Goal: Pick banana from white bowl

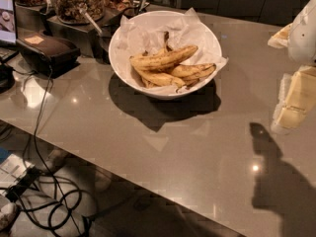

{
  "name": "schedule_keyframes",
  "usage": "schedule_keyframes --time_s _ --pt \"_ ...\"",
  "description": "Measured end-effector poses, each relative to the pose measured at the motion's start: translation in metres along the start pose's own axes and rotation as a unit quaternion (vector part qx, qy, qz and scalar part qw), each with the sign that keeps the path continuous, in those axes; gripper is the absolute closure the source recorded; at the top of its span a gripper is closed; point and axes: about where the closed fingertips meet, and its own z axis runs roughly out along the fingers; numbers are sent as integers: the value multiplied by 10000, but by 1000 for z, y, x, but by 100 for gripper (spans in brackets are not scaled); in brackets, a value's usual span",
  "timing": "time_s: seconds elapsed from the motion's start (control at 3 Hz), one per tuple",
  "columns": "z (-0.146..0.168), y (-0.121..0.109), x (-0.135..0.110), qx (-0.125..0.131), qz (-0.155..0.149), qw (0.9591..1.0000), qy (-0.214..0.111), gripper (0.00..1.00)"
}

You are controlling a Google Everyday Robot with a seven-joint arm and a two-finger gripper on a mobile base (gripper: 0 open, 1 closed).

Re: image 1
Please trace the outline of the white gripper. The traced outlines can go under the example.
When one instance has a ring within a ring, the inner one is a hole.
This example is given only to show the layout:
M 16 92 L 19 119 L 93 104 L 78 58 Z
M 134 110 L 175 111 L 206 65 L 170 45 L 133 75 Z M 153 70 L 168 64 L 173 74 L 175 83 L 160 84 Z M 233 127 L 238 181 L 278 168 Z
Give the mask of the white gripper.
M 316 0 L 310 0 L 288 24 L 270 37 L 268 45 L 287 48 L 288 56 L 300 64 L 316 64 Z M 292 75 L 284 74 L 271 130 L 289 134 L 298 128 L 316 106 L 316 68 L 302 65 Z

